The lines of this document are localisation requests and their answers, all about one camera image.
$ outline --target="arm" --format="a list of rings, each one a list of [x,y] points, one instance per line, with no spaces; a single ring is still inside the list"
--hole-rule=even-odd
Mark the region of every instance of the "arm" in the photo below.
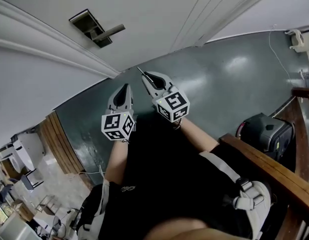
[[[105,170],[104,178],[121,185],[127,164],[128,142],[115,141]]]
[[[171,238],[170,240],[247,240],[247,239],[230,235],[216,229],[203,228],[178,234],[177,236]]]
[[[209,136],[185,117],[182,118],[180,129],[191,142],[191,144],[200,152],[210,152],[219,145],[219,143],[214,138]]]

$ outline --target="cardboard box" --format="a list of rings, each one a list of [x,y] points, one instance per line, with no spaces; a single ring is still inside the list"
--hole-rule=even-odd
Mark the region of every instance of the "cardboard box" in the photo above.
[[[19,199],[12,203],[12,208],[27,222],[30,222],[35,216],[25,203]]]
[[[4,174],[5,174],[5,176],[7,177],[7,179],[8,178],[13,178],[13,179],[16,179],[16,180],[19,181],[20,178],[21,178],[21,175],[27,173],[26,167],[24,167],[21,170],[21,173],[17,172],[15,170],[13,164],[10,162],[9,159],[1,161],[0,164],[1,164],[2,170],[3,170]]]

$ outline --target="wooden handrail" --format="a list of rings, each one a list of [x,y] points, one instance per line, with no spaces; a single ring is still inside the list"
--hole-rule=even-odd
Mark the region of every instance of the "wooden handrail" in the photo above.
[[[308,98],[309,88],[294,87],[292,88],[291,93],[293,96],[297,96],[301,98]]]
[[[275,116],[294,124],[295,128],[295,170],[294,173],[309,183],[309,143],[306,124],[297,97],[293,99]],[[276,240],[295,240],[302,218],[298,210],[290,205],[282,222],[282,226],[276,236]]]
[[[226,134],[220,138],[224,144],[237,149],[266,180],[286,195],[289,203],[302,214],[309,226],[309,183],[249,144]]]

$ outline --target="green floor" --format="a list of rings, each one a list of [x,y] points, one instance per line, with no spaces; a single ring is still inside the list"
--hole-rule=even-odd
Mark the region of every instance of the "green floor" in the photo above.
[[[268,36],[268,32],[262,32],[214,41],[139,66],[144,71],[169,75],[190,101],[188,118],[218,138],[234,133],[243,120],[255,114],[270,115],[291,95],[292,85],[269,47]],[[303,86],[299,71],[309,68],[306,54],[289,49],[289,37],[282,32],[271,33],[271,45],[293,83]],[[135,115],[154,111],[136,67],[93,86],[56,109],[87,172],[98,171],[99,164],[103,169],[107,166],[112,142],[101,133],[101,116],[109,96],[124,83],[131,85]],[[99,174],[90,176],[95,184],[102,182]]]

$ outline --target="electrical wire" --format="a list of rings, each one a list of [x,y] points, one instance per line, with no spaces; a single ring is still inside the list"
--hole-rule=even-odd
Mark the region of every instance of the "electrical wire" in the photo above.
[[[69,210],[69,211],[66,212],[65,216],[62,217],[62,219],[60,220],[60,222],[61,222],[69,213],[71,213],[71,210]],[[51,230],[50,230],[50,233],[49,233],[49,237],[48,237],[48,238],[50,238],[51,233],[52,233],[54,227],[55,227],[57,224],[59,224],[59,221],[51,227]]]
[[[64,225],[64,236],[62,237],[64,239],[67,235],[67,228],[66,228],[66,225],[63,224],[62,222],[61,222],[61,224]]]
[[[274,51],[274,49],[272,48],[271,46],[271,43],[270,43],[270,35],[271,35],[271,32],[273,31],[273,29],[275,28],[276,25],[273,25],[272,28],[270,29],[270,33],[269,33],[269,47],[271,49],[271,51],[274,53],[275,57],[277,58],[278,62],[280,63],[281,67],[284,69],[284,71],[286,72],[286,74],[288,75],[289,77],[289,80],[290,80],[290,84],[292,84],[293,86],[296,86],[295,84],[293,84],[293,82],[291,81],[291,78],[290,78],[290,75],[288,73],[288,71],[286,70],[286,68],[284,67],[284,65],[281,63],[279,57],[277,56],[276,52]]]
[[[72,181],[72,180],[75,178],[75,176],[76,176],[76,175],[79,175],[79,174],[101,174],[103,180],[105,180],[105,175],[104,175],[105,172],[104,172],[103,169],[101,168],[101,165],[100,165],[100,164],[98,165],[98,167],[99,167],[99,171],[95,171],[95,172],[85,172],[85,171],[81,171],[81,172],[75,174],[75,175],[70,179],[70,181]]]
[[[174,127],[174,130],[178,130],[181,127],[181,123],[182,123],[182,118],[180,118],[180,121],[175,121],[174,123],[177,123],[178,125],[176,127]]]

